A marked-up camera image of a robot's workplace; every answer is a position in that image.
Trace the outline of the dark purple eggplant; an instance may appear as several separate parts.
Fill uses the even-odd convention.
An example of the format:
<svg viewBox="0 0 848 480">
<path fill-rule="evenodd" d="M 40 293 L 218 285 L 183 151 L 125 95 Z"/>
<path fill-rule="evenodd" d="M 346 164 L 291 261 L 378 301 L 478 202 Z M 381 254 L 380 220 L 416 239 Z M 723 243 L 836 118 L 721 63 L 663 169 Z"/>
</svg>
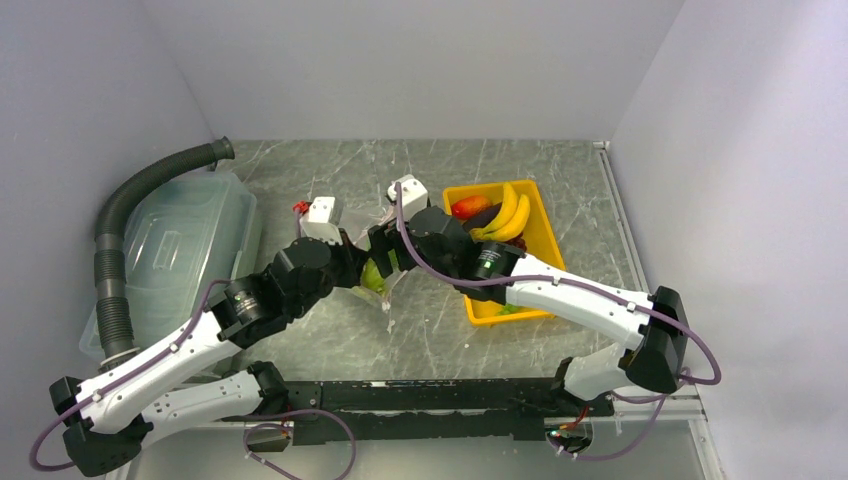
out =
<svg viewBox="0 0 848 480">
<path fill-rule="evenodd" d="M 470 232 L 473 229 L 484 228 L 488 226 L 500 213 L 501 203 L 497 203 L 487 207 L 470 217 L 463 223 L 463 229 Z"/>
</svg>

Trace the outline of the celery stalk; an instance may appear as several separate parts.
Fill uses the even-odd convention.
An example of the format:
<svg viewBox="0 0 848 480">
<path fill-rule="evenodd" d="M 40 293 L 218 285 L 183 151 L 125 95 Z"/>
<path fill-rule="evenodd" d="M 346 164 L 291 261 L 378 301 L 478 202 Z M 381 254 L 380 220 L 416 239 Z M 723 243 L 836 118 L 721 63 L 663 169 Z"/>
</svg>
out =
<svg viewBox="0 0 848 480">
<path fill-rule="evenodd" d="M 388 294 L 376 292 L 362 286 L 353 287 L 350 292 L 357 298 L 365 301 L 367 304 L 375 308 L 379 308 L 383 312 L 389 311 L 391 308 L 390 297 Z"/>
</svg>

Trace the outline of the clear zip top bag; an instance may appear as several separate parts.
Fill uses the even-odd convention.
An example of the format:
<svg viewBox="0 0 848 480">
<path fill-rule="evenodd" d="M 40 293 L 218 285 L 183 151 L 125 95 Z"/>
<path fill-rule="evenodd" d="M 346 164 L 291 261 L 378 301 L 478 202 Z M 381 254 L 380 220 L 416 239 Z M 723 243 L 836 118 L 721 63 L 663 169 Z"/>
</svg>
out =
<svg viewBox="0 0 848 480">
<path fill-rule="evenodd" d="M 407 275 L 407 272 L 401 269 L 389 233 L 382 230 L 382 227 L 392 224 L 394 220 L 393 207 L 346 208 L 339 224 L 352 244 L 366 253 L 365 263 L 368 259 L 373 259 L 376 263 L 385 279 L 385 294 L 389 295 L 391 305 L 394 288 Z"/>
</svg>

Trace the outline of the green bumpy citrus fruit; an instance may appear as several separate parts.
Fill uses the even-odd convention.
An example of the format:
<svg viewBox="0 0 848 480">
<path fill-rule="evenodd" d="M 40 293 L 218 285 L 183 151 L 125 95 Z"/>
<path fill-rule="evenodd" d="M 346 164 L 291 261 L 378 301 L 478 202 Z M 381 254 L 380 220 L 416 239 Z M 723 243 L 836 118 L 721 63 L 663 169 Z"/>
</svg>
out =
<svg viewBox="0 0 848 480">
<path fill-rule="evenodd" d="M 364 264 L 360 276 L 360 284 L 363 288 L 371 290 L 378 295 L 384 295 L 386 282 L 373 259 L 368 259 Z"/>
</svg>

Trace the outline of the yellow banana bunch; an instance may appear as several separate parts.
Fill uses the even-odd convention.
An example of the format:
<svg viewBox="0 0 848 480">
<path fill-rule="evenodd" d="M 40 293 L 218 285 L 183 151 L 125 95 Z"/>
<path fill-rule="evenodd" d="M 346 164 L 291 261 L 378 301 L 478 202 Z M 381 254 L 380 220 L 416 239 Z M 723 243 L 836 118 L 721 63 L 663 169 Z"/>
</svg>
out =
<svg viewBox="0 0 848 480">
<path fill-rule="evenodd" d="M 529 197 L 526 194 L 519 194 L 511 183 L 504 183 L 503 199 L 498 214 L 486 226 L 471 229 L 471 238 L 480 242 L 508 242 L 523 232 L 530 212 Z"/>
</svg>

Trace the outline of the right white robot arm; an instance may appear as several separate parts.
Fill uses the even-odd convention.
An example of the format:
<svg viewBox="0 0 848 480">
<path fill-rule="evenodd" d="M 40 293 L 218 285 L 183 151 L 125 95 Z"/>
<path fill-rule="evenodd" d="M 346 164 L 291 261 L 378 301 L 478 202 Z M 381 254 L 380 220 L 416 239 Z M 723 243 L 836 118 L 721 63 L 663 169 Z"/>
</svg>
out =
<svg viewBox="0 0 848 480">
<path fill-rule="evenodd" d="M 560 270 L 513 245 L 475 241 L 459 221 L 428 207 L 368 231 L 382 272 L 420 267 L 467 297 L 551 313 L 611 339 L 611 346 L 563 360 L 551 401 L 574 415 L 590 400 L 636 386 L 669 395 L 683 383 L 686 320 L 679 295 L 621 290 Z"/>
</svg>

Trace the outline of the red mango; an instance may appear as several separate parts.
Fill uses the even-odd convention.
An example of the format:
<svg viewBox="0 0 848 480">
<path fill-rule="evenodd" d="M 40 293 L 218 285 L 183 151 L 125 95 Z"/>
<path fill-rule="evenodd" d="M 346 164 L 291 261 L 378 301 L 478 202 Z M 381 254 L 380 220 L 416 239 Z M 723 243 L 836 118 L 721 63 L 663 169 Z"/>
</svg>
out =
<svg viewBox="0 0 848 480">
<path fill-rule="evenodd" d="M 473 195 L 462 198 L 450 206 L 450 213 L 453 217 L 467 221 L 488 209 L 493 205 L 492 201 L 484 195 Z"/>
</svg>

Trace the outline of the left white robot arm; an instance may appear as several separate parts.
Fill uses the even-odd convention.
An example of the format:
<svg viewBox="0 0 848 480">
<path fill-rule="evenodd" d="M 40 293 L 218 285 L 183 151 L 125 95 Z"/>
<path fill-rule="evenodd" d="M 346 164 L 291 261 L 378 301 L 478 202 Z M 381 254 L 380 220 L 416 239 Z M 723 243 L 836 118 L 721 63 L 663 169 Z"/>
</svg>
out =
<svg viewBox="0 0 848 480">
<path fill-rule="evenodd" d="M 198 424 L 229 417 L 272 420 L 305 406 L 270 362 L 185 388 L 206 367 L 284 331 L 335 288 L 359 284 L 367 255 L 348 241 L 302 237 L 260 273 L 233 280 L 188 321 L 132 359 L 88 380 L 50 388 L 70 466 L 107 474 L 144 448 Z"/>
</svg>

